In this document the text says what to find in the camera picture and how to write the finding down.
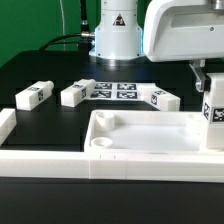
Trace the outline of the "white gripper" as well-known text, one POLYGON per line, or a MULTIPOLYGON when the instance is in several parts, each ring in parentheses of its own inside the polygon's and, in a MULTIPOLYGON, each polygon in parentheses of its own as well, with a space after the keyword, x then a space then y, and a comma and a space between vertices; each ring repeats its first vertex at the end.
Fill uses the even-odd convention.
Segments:
POLYGON ((224 57, 224 4, 217 8, 215 0, 152 0, 143 51, 152 62, 191 60, 196 90, 209 91, 204 59, 224 57))

